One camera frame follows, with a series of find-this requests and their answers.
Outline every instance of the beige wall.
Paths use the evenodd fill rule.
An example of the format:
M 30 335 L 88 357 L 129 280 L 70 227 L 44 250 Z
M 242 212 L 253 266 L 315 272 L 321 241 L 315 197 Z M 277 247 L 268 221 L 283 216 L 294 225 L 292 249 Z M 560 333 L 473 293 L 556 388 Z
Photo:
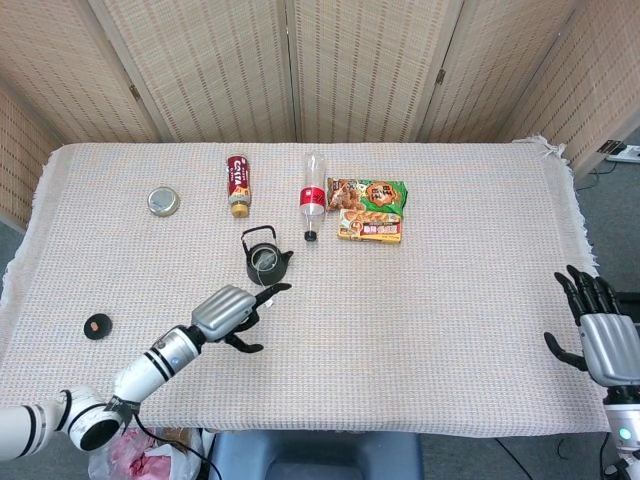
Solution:
M 566 143 L 576 174 L 607 140 L 640 124 L 640 2 L 586 0 L 554 44 L 499 139 L 541 133 Z
M 0 83 L 0 220 L 26 227 L 42 165 L 60 145 Z

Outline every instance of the white tablecloth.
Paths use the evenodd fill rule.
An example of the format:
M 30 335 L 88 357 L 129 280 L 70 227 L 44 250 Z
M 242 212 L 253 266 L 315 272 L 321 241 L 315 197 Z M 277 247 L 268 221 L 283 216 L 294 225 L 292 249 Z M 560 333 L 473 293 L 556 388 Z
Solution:
M 337 238 L 329 214 L 317 243 L 298 218 L 304 154 L 334 177 L 404 180 L 399 246 Z M 226 204 L 225 159 L 245 152 L 254 201 Z M 180 209 L 157 218 L 147 194 L 174 188 Z M 82 144 L 55 152 L 23 246 L 5 277 L 2 405 L 114 374 L 245 272 L 243 230 L 271 224 L 293 250 L 293 288 L 242 334 L 142 406 L 142 419 L 219 429 L 405 430 L 463 436 L 606 429 L 603 392 L 558 362 L 543 332 L 579 351 L 553 272 L 593 272 L 564 162 L 539 144 Z M 104 340 L 84 321 L 104 312 Z

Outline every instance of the gray floor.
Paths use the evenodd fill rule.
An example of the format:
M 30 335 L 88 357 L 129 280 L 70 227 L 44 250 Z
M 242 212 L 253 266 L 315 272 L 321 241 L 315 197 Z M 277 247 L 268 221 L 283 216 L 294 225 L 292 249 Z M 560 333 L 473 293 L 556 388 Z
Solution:
M 640 144 L 640 135 L 634 139 Z M 610 164 L 602 164 L 606 171 Z M 590 175 L 579 187 L 592 185 Z M 640 291 L 640 165 L 618 164 L 613 173 L 601 175 L 594 188 L 579 192 L 589 239 L 600 263 L 600 273 L 620 291 Z M 0 224 L 0 270 L 13 257 L 21 236 Z M 505 445 L 538 479 L 596 480 L 598 450 L 603 434 L 557 435 L 504 439 Z M 563 440 L 560 458 L 556 449 Z M 492 439 L 423 435 L 425 479 L 495 478 L 525 479 L 518 466 Z M 611 444 L 605 464 L 615 459 Z M 87 457 L 72 448 L 65 437 L 55 438 L 37 455 L 0 465 L 3 480 L 87 478 Z

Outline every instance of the woven panel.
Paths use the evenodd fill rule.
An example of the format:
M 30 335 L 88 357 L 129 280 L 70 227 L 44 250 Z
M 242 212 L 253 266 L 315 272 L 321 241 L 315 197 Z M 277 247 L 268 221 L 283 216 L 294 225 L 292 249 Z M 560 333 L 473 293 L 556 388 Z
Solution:
M 421 140 L 495 141 L 574 0 L 465 2 Z
M 176 140 L 294 139 L 276 0 L 105 0 Z
M 576 15 L 501 138 L 542 133 L 579 167 L 640 111 L 640 2 L 590 0 Z
M 310 150 L 325 154 L 330 175 L 406 181 L 400 245 L 340 240 L 335 214 L 316 243 L 304 241 L 291 179 Z M 252 162 L 246 219 L 226 201 L 234 151 Z M 570 172 L 545 154 L 530 144 L 64 147 L 6 279 L 0 405 L 82 384 L 110 396 L 116 372 L 188 324 L 215 290 L 262 290 L 247 277 L 240 236 L 272 224 L 280 248 L 294 251 L 284 278 L 293 288 L 241 334 L 265 349 L 206 345 L 143 403 L 143 421 L 464 436 L 604 429 L 602 390 L 543 340 L 552 331 L 579 351 L 553 272 L 572 263 L 595 273 Z M 168 218 L 146 207 L 163 184 L 181 197 Z M 114 324 L 99 342 L 82 333 L 96 312 Z
M 459 2 L 292 3 L 302 139 L 413 141 L 429 69 L 440 67 L 436 46 L 449 41 L 445 17 Z
M 70 142 L 152 141 L 72 0 L 0 2 L 0 71 Z
M 0 85 L 0 211 L 25 228 L 44 165 L 60 143 Z

